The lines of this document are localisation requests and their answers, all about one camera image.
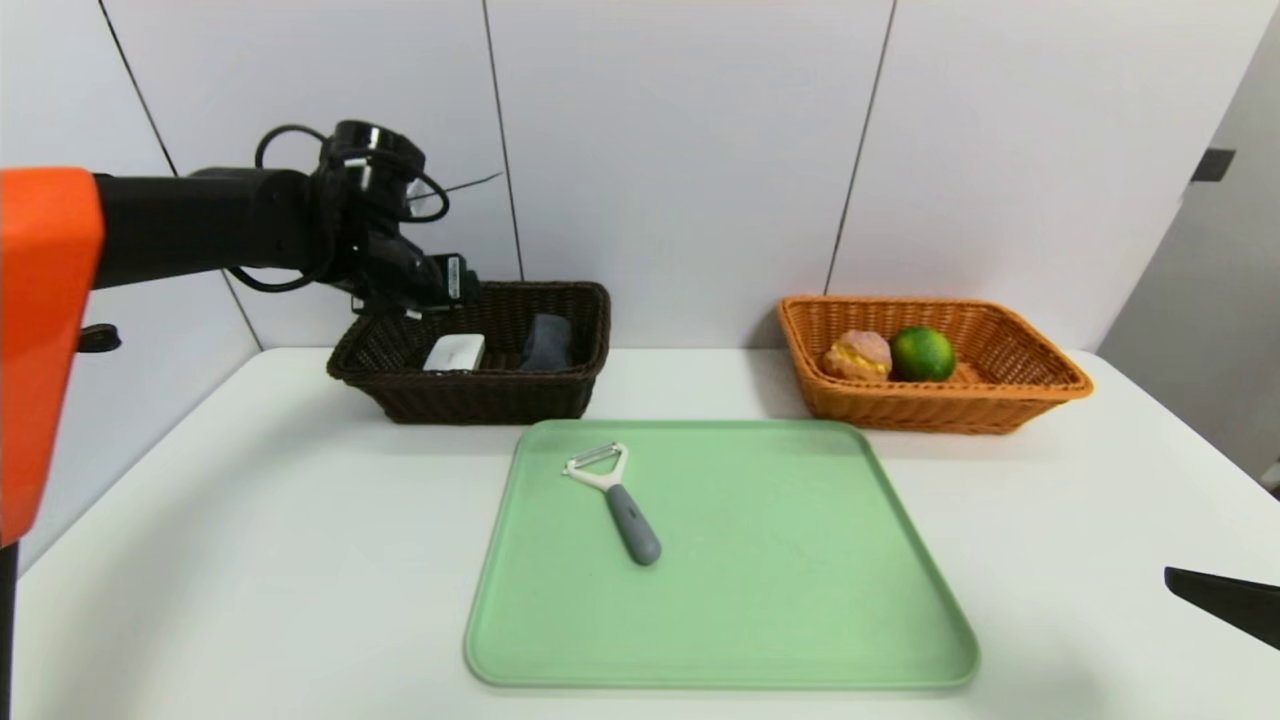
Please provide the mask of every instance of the green lime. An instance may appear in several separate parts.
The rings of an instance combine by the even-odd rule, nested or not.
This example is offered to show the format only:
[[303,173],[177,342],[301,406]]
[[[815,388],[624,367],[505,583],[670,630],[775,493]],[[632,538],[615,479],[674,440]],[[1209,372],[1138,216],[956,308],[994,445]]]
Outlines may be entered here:
[[956,369],[951,341],[933,328],[904,328],[888,347],[893,355],[893,374],[908,382],[942,382]]

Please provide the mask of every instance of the table surface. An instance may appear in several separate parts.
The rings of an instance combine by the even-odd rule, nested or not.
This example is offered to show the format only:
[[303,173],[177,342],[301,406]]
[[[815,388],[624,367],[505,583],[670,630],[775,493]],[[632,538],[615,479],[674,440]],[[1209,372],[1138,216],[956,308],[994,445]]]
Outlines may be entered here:
[[[14,716],[1274,717],[1280,652],[1165,589],[1280,583],[1280,503],[1120,373],[1006,437],[870,432],[982,646],[943,693],[527,691],[462,635],[524,428],[399,427],[251,360],[22,578]],[[590,418],[803,418],[780,351],[617,350]]]

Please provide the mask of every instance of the orange wicker basket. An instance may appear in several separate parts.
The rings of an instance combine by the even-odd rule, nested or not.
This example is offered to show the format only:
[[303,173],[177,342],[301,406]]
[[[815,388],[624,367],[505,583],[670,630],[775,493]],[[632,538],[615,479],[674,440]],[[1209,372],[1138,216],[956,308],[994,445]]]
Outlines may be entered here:
[[[787,297],[778,316],[791,346],[805,405],[819,418],[864,428],[940,433],[1009,433],[1093,382],[1012,310],[980,300],[909,297]],[[869,383],[837,379],[822,356],[850,329],[892,338],[929,325],[956,351],[943,383]]]

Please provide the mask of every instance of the green tray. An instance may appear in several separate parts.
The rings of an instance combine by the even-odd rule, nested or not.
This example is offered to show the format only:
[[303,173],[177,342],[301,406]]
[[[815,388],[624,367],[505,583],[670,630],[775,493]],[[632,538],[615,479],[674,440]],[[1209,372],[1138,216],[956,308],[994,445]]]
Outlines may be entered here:
[[[663,544],[648,568],[561,475],[614,441]],[[945,688],[978,643],[850,425],[550,420],[516,448],[466,657],[495,685]]]

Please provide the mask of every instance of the gray peeler handle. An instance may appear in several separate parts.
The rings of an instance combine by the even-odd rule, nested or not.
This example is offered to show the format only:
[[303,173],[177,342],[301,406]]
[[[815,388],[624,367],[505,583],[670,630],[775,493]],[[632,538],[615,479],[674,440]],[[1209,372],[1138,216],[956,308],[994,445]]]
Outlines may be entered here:
[[622,542],[626,543],[631,559],[640,565],[657,562],[658,556],[662,555],[662,543],[658,542],[658,536],[653,534],[649,520],[644,519],[644,514],[631,500],[631,493],[618,484],[611,487],[604,497],[609,501],[609,512],[613,514],[613,521],[618,525],[618,532],[622,533]]

